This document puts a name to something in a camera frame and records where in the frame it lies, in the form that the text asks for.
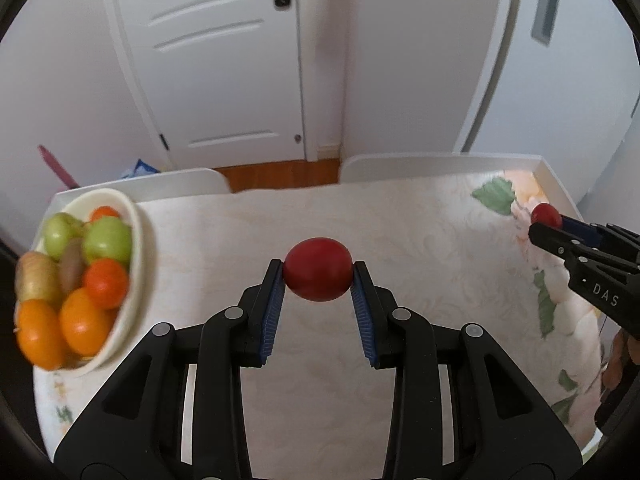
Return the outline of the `right hand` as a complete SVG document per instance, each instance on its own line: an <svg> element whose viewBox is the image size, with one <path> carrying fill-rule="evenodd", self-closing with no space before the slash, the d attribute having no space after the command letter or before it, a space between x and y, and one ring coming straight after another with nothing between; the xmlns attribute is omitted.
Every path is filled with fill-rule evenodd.
<svg viewBox="0 0 640 480"><path fill-rule="evenodd" d="M630 336L626 330L619 330L612 343L610 358L602 374L602 390L614 390L622 380L623 369L627 362L640 364L640 342Z"/></svg>

